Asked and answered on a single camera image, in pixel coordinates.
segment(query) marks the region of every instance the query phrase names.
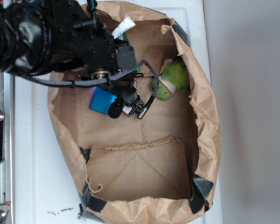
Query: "cardboard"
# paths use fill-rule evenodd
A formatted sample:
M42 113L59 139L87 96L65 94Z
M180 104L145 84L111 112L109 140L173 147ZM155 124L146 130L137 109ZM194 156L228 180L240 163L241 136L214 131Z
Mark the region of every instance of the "cardboard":
M87 211L106 223L187 223L212 206L221 135L211 85L173 19L135 4L99 2L97 14L111 32L125 17L136 26L127 38L138 61L157 73L176 55L184 59L190 91L156 99L142 120L111 119L89 109L93 89L49 88L52 125ZM135 80L146 102L149 70ZM52 73L53 80L78 79ZM86 164L80 148L90 149Z

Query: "metal frame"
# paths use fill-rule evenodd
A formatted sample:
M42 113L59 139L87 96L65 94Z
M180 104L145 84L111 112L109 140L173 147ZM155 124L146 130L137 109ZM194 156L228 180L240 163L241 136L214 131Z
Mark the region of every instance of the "metal frame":
M0 163L0 210L3 223L14 223L14 77L0 73L0 110L4 112L3 155Z

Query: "blue block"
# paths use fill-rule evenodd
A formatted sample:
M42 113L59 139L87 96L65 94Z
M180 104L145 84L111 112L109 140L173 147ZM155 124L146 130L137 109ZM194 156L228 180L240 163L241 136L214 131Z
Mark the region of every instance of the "blue block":
M89 108L100 113L108 114L110 105L115 101L116 96L98 87L95 88Z

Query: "white wall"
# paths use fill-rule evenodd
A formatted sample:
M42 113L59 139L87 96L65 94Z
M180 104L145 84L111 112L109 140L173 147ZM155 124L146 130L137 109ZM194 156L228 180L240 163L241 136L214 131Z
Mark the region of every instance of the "white wall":
M280 0L204 0L225 224L280 224Z

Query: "wire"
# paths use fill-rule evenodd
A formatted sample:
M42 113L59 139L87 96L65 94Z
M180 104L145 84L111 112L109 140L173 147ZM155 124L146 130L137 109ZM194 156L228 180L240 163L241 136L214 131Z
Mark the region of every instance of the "wire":
M142 60L138 65L136 65L134 68L129 69L129 70L125 70L123 72L119 72L116 73L113 76L110 76L109 80L110 81L116 81L121 79L122 77L132 73L133 71L136 71L138 68L140 68L142 65L146 65L149 70L151 71L151 73L153 74L153 76L156 78L157 81L157 85L156 88L154 90L153 96L156 96L156 92L158 90L159 87L159 77L158 75L155 73L154 69L151 67L151 65L145 61ZM84 80L84 81L53 81L53 80L45 80L45 79L40 79L40 78L36 78L36 77L32 77L30 75L22 75L21 77L23 77L24 79L34 82L34 83L38 83L41 85L45 85L45 86L49 86L49 87L70 87L70 88L75 88L75 87L79 87L79 88L89 88L95 85L100 85L100 84L104 84L107 83L109 80L106 78L102 78L102 79L93 79L93 80Z

